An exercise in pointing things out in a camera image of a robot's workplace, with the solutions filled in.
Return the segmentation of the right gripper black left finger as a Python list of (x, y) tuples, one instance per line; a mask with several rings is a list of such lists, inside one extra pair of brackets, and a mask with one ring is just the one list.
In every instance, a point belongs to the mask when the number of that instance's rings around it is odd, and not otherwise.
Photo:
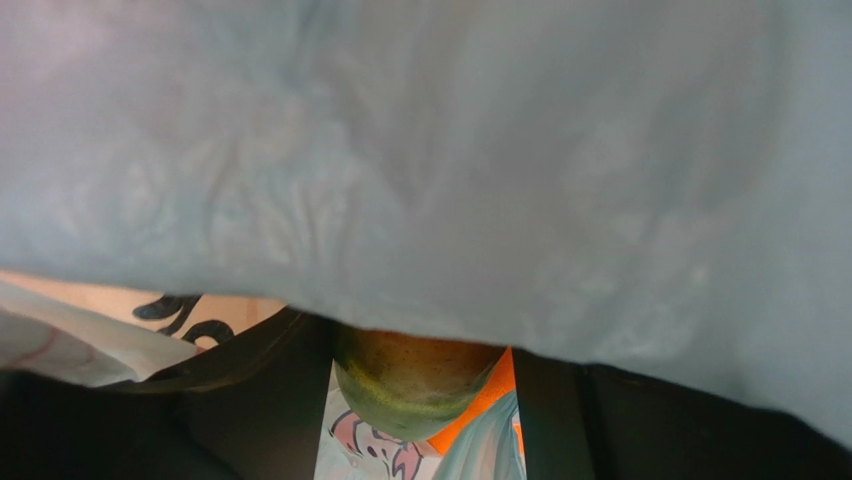
[(144, 428), (109, 479), (311, 479), (331, 374), (330, 320), (286, 307), (120, 387)]

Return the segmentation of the green fake mango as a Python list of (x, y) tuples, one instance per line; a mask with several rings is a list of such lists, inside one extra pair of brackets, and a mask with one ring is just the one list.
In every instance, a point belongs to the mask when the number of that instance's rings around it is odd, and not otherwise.
[(426, 440), (461, 417), (506, 351), (343, 324), (333, 336), (335, 376), (348, 406), (404, 441)]

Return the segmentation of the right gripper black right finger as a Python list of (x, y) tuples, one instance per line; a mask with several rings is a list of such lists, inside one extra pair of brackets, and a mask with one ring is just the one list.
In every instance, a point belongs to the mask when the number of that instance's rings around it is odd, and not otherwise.
[(584, 422), (583, 370), (521, 349), (514, 348), (512, 355), (527, 477), (594, 479)]

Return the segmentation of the light blue plastic bag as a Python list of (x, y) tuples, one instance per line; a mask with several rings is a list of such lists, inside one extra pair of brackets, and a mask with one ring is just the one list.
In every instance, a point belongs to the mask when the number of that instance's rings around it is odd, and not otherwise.
[[(314, 475), (422, 467), (343, 324), (580, 367), (594, 479), (847, 479), (851, 5), (5, 1), (1, 269), (330, 320)], [(109, 479), (123, 329), (2, 284), (3, 478)], [(435, 475), (529, 479), (516, 387)]]

